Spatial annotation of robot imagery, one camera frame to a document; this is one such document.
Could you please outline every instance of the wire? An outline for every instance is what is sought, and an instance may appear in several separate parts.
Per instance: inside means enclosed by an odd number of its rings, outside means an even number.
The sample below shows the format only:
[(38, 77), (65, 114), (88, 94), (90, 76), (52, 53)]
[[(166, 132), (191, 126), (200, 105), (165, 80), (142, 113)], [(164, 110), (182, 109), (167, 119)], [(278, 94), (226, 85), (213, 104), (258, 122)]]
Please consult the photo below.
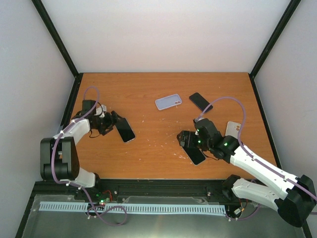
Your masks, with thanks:
[[(114, 207), (111, 207), (109, 209), (107, 209), (106, 211), (102, 212), (101, 214), (99, 214), (97, 211), (96, 211), (96, 208), (95, 208), (95, 205), (94, 203), (92, 202), (92, 199), (89, 195), (89, 193), (87, 192), (87, 190), (84, 188), (84, 187), (81, 187), (75, 183), (72, 183), (72, 182), (68, 182), (68, 181), (59, 181), (56, 177), (56, 173), (55, 173), (55, 154), (56, 154), (56, 150), (57, 150), (57, 145), (58, 145), (58, 142), (59, 140), (62, 138), (62, 136), (68, 132), (77, 122), (83, 120), (87, 115), (89, 115), (93, 109), (97, 106), (97, 103), (99, 101), (99, 98), (100, 98), (100, 93), (99, 93), (99, 90), (97, 87), (95, 86), (90, 86), (88, 87), (85, 92), (84, 92), (84, 99), (85, 99), (85, 96), (86, 96), (86, 93), (89, 89), (91, 88), (94, 88), (97, 92), (97, 100), (95, 102), (95, 104), (93, 105), (93, 107), (86, 113), (84, 114), (82, 117), (80, 117), (79, 119), (75, 119), (75, 120), (72, 120), (71, 123), (64, 129), (62, 130), (57, 139), (55, 140), (55, 143), (54, 143), (54, 146), (53, 146), (53, 151), (52, 151), (52, 158), (51, 158), (51, 169), (52, 169), (52, 177), (54, 179), (54, 181), (58, 184), (69, 184), (69, 185), (72, 185), (74, 187), (77, 187), (78, 189), (82, 189), (84, 191), (84, 193), (87, 195), (87, 198), (92, 206), (92, 209), (95, 211), (96, 215), (100, 218), (100, 220), (102, 220), (104, 223), (106, 223), (107, 225), (109, 226), (120, 226), (120, 225), (123, 225), (127, 219), (127, 211), (125, 210), (125, 208), (123, 206), (114, 206)], [(121, 210), (123, 210), (124, 214), (125, 214), (125, 218), (123, 220), (123, 222), (119, 223), (119, 224), (112, 224), (112, 223), (109, 223), (107, 221), (105, 221), (103, 218), (102, 218), (102, 215), (106, 214), (108, 211), (112, 210), (112, 209), (115, 209), (115, 208), (120, 208)]]
[(112, 201), (112, 194), (111, 194), (110, 190), (104, 191), (103, 194), (106, 194), (107, 192), (109, 193), (109, 199), (110, 199), (110, 202), (111, 202)]
[(99, 135), (92, 136), (92, 134), (93, 134), (93, 131), (92, 131), (92, 130), (90, 130), (90, 135), (89, 135), (89, 138), (94, 139), (94, 138), (97, 138), (98, 136), (100, 136), (100, 135), (101, 135), (101, 134), (99, 133)]
[(244, 208), (243, 209), (246, 209), (246, 207), (247, 207), (247, 205), (248, 205), (248, 200), (246, 201), (246, 205), (244, 206)]
[[(249, 216), (244, 217), (244, 218), (237, 218), (236, 220), (237, 221), (244, 221), (244, 220), (247, 220), (247, 219), (255, 216), (259, 212), (260, 207), (261, 207), (261, 204), (258, 204), (258, 207), (256, 208), (256, 210), (253, 213), (251, 213)], [(225, 214), (225, 216), (226, 216), (226, 218), (228, 218), (231, 221), (231, 217), (229, 217), (227, 214)]]
[(202, 113), (195, 119), (195, 121), (199, 121), (202, 116), (204, 115), (204, 113), (206, 112), (206, 110), (213, 105), (215, 102), (220, 101), (222, 99), (231, 99), (233, 101), (236, 101), (242, 108), (242, 112), (243, 112), (243, 119), (242, 119), (242, 123), (241, 123), (241, 127), (240, 130), (238, 132), (238, 142), (240, 147), (243, 149), (244, 152), (246, 152), (247, 155), (249, 155), (254, 161), (258, 162), (260, 165), (262, 165), (263, 167), (265, 167), (266, 169), (268, 169), (269, 171), (271, 171), (272, 173), (278, 175), (279, 177), (283, 178), (284, 180), (290, 182), (291, 184), (293, 184), (294, 186), (296, 186), (297, 188), (299, 188), (300, 190), (304, 191), (306, 194), (308, 194), (311, 198), (313, 198), (315, 201), (317, 201), (317, 196), (315, 196), (314, 194), (312, 194), (311, 192), (309, 192), (307, 189), (305, 189), (304, 187), (302, 187), (301, 185), (299, 185), (298, 183), (290, 180), (289, 178), (285, 179), (285, 175), (280, 174), (278, 171), (272, 169), (270, 166), (266, 165), (265, 163), (263, 163), (262, 161), (258, 160), (257, 158), (254, 158), (254, 156), (244, 147), (243, 143), (241, 142), (240, 136), (241, 136), (241, 131), (243, 129), (243, 126), (246, 122), (246, 110), (243, 106), (243, 104), (236, 98), (233, 97), (221, 97), (218, 98), (216, 100), (214, 100), (213, 102), (209, 103), (208, 106), (202, 111)]
[(99, 115), (96, 115), (96, 116), (101, 116), (103, 113), (104, 113), (104, 110), (103, 110), (103, 107), (102, 107), (102, 105), (98, 102), (98, 104), (99, 104), (99, 106), (100, 106), (100, 108), (101, 108), (101, 113), (99, 114)]
[[(95, 206), (95, 208), (104, 207), (104, 206), (105, 206), (105, 205), (98, 205), (98, 206)], [(89, 217), (89, 212), (90, 212), (91, 210), (92, 210), (92, 207), (87, 210), (87, 213), (86, 213), (87, 217)]]
[(214, 159), (214, 160), (219, 160), (219, 159), (216, 159), (216, 158), (214, 158), (214, 157), (210, 157), (210, 156), (206, 155), (203, 151), (202, 151), (202, 154), (203, 154), (205, 157), (207, 157), (207, 158), (211, 158), (211, 159)]

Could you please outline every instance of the phone case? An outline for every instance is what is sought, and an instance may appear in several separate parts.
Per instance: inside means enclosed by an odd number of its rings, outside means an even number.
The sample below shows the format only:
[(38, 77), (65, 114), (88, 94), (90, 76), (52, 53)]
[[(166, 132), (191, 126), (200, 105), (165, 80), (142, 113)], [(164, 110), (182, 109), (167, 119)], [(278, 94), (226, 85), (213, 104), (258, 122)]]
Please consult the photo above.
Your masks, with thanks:
[(241, 128), (241, 124), (240, 123), (236, 123), (236, 122), (233, 122), (233, 121), (228, 121), (225, 135), (231, 135), (234, 138), (238, 138), (238, 132), (239, 132), (240, 128)]
[(174, 107), (182, 104), (182, 100), (178, 94), (173, 94), (164, 98), (156, 99), (155, 104), (159, 110)]

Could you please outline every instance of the white arm segment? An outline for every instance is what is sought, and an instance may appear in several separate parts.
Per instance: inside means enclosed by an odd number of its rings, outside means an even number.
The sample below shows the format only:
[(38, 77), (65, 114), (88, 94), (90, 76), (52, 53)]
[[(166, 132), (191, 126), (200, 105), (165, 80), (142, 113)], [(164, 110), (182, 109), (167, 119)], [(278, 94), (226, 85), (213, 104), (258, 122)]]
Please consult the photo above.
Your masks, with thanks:
[(93, 187), (95, 186), (96, 176), (94, 173), (88, 172), (80, 167), (79, 174), (74, 181), (68, 179), (61, 179), (61, 181), (72, 182), (81, 187)]
[(257, 179), (259, 179), (261, 182), (263, 182), (266, 186), (269, 187), (269, 190), (273, 191), (279, 198), (284, 200), (288, 194), (286, 189), (292, 189), (294, 187), (294, 185), (286, 181), (286, 179), (290, 179), (294, 182), (297, 182), (297, 180), (295, 179), (296, 176), (275, 167), (268, 161), (262, 159), (261, 157), (253, 153), (247, 146), (244, 147), (254, 156), (254, 158), (258, 159), (259, 161), (266, 164), (273, 170), (284, 175), (285, 179), (268, 170), (267, 168), (259, 164), (257, 161), (253, 160), (250, 156), (246, 154), (246, 152), (243, 151), (241, 146), (239, 146), (234, 151), (235, 155), (231, 156), (230, 163), (242, 168), (243, 170), (247, 171)]
[(90, 125), (88, 119), (82, 119), (77, 122), (69, 132), (65, 133), (61, 139), (65, 137), (74, 137), (75, 145), (78, 141), (90, 131)]
[(267, 186), (252, 183), (244, 178), (240, 178), (233, 184), (232, 191), (234, 195), (239, 198), (258, 202), (264, 206), (272, 208), (275, 211), (278, 209), (274, 200), (279, 199), (279, 197)]
[[(87, 119), (80, 120), (77, 122), (69, 132), (65, 133), (62, 138), (64, 137), (74, 137), (75, 145), (78, 141), (88, 132), (90, 131), (89, 121)], [(82, 187), (93, 187), (95, 186), (96, 176), (92, 172), (88, 172), (83, 168), (79, 168), (79, 174), (74, 181), (70, 181), (68, 179), (61, 179), (61, 181), (67, 181), (77, 184), (78, 186)]]

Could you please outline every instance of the wooden table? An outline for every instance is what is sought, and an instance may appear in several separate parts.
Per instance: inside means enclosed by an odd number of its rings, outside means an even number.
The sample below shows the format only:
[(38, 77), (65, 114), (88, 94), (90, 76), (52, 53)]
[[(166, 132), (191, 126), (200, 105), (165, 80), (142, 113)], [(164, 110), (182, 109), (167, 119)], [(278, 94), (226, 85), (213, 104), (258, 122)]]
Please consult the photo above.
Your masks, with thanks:
[[(133, 141), (123, 143), (114, 129), (94, 139), (87, 134), (77, 144), (81, 167), (103, 179), (226, 179), (231, 174), (252, 178), (224, 161), (206, 159), (194, 166), (179, 146), (176, 135), (194, 130), (193, 119), (201, 112), (188, 98), (195, 92), (210, 102), (221, 96), (241, 100), (247, 113), (242, 141), (276, 165), (247, 73), (85, 73), (73, 115), (81, 110), (83, 93), (92, 85), (100, 91), (100, 103), (127, 118), (136, 134)], [(162, 111), (156, 108), (156, 99), (175, 93), (181, 105)], [(94, 100), (96, 95), (91, 89), (86, 98)], [(228, 121), (241, 123), (242, 110), (225, 99), (214, 104), (205, 117), (224, 134)]]

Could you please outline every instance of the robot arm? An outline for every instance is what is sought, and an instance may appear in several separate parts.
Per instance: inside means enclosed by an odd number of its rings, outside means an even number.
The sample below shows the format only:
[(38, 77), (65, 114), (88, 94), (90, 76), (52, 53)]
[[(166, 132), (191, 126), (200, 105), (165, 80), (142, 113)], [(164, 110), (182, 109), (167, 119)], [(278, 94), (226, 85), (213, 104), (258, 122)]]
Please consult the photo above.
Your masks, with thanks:
[[(96, 187), (99, 176), (88, 172), (79, 166), (76, 151), (76, 144), (79, 140), (92, 129), (99, 131), (101, 135), (106, 135), (113, 129), (113, 126), (120, 120), (115, 111), (106, 112), (106, 106), (100, 105), (97, 109), (87, 115), (84, 119), (76, 120), (88, 112), (96, 101), (84, 100), (82, 110), (72, 119), (73, 126), (59, 140), (55, 153), (54, 168), (59, 181), (66, 181), (66, 185), (74, 183), (79, 187)], [(44, 138), (40, 146), (41, 177), (43, 180), (52, 180), (52, 154), (53, 146), (60, 133), (51, 137)]]
[(303, 225), (316, 202), (289, 180), (315, 195), (314, 184), (310, 178), (305, 175), (298, 178), (289, 174), (262, 159), (248, 147), (242, 148), (236, 138), (222, 137), (208, 119), (194, 123), (196, 132), (182, 131), (177, 135), (180, 146), (210, 151), (216, 158), (242, 168), (266, 185), (255, 184), (232, 175), (223, 183), (223, 194), (227, 198), (236, 196), (258, 202), (277, 211), (291, 225), (296, 227)]

